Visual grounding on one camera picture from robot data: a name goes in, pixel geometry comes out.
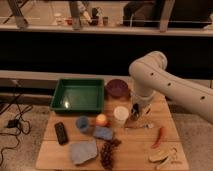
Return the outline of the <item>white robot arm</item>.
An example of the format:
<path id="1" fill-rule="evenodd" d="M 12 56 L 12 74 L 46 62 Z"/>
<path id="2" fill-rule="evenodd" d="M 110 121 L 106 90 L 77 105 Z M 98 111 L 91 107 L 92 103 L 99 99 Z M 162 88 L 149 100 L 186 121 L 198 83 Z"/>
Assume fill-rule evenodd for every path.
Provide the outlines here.
<path id="1" fill-rule="evenodd" d="M 167 58 L 160 51 L 152 51 L 130 64 L 132 102 L 144 109 L 157 91 L 213 124 L 213 89 L 176 77 L 166 67 Z"/>

